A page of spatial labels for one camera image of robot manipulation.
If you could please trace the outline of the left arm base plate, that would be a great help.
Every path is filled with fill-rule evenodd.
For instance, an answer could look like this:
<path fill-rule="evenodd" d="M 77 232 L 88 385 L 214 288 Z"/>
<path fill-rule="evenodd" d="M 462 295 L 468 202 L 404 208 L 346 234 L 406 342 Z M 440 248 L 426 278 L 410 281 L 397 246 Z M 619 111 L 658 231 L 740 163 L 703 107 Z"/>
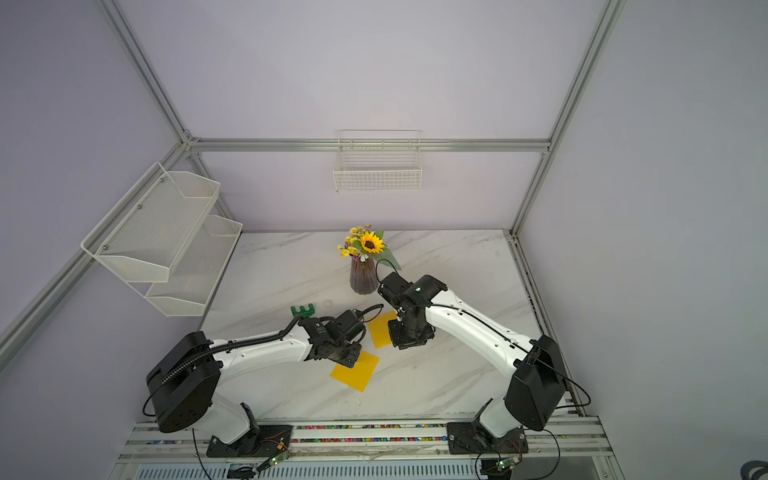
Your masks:
<path fill-rule="evenodd" d="M 294 427 L 262 424 L 239 440 L 226 444 L 213 436 L 206 451 L 209 458 L 274 458 L 290 446 Z"/>

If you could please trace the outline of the yellow envelope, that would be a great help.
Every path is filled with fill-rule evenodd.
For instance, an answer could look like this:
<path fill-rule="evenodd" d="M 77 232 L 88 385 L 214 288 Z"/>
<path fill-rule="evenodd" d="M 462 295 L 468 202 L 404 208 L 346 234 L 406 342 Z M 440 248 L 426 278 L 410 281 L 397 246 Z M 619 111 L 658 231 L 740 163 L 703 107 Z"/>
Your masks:
<path fill-rule="evenodd" d="M 373 345 L 376 349 L 382 349 L 392 344 L 388 327 L 388 323 L 392 320 L 397 321 L 397 314 L 395 311 L 379 314 L 376 318 L 367 323 L 368 331 L 370 332 Z"/>
<path fill-rule="evenodd" d="M 362 351 L 353 367 L 347 368 L 337 365 L 332 370 L 330 377 L 358 392 L 364 392 L 373 377 L 379 361 L 379 357 Z"/>

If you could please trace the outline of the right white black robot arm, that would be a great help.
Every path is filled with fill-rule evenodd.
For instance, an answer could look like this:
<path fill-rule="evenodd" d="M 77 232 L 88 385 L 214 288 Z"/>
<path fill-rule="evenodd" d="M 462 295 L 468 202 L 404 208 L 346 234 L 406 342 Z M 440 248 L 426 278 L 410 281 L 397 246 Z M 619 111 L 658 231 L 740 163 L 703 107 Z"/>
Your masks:
<path fill-rule="evenodd" d="M 501 438 L 518 426 L 545 429 L 568 389 L 564 358 L 553 338 L 533 339 L 492 320 L 431 275 L 409 282 L 392 272 L 380 282 L 378 293 L 397 315 L 388 322 L 396 348 L 423 346 L 439 329 L 469 346 L 509 381 L 505 395 L 490 400 L 475 417 L 487 435 Z"/>

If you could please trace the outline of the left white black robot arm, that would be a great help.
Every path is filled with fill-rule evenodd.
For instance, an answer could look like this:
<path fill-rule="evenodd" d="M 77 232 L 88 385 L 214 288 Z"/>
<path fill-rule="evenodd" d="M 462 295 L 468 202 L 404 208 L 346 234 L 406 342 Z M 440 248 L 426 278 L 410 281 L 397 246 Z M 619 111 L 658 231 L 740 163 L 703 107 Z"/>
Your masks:
<path fill-rule="evenodd" d="M 162 433 L 185 429 L 211 436 L 208 454 L 246 457 L 287 446 L 293 427 L 261 427 L 246 403 L 218 392 L 241 375 L 308 360 L 353 367 L 366 333 L 364 313 L 337 317 L 296 315 L 283 329 L 242 339 L 213 340 L 204 332 L 185 335 L 147 374 L 145 404 Z"/>

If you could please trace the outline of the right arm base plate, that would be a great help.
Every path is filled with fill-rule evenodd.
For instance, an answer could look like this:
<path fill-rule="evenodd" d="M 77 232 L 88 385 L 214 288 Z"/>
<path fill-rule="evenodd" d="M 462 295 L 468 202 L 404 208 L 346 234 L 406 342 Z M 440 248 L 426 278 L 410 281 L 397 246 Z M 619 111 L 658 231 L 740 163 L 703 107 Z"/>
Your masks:
<path fill-rule="evenodd" d="M 459 454 L 526 454 L 529 452 L 523 429 L 515 428 L 495 437 L 478 422 L 449 422 L 446 424 L 447 444 L 452 455 Z"/>

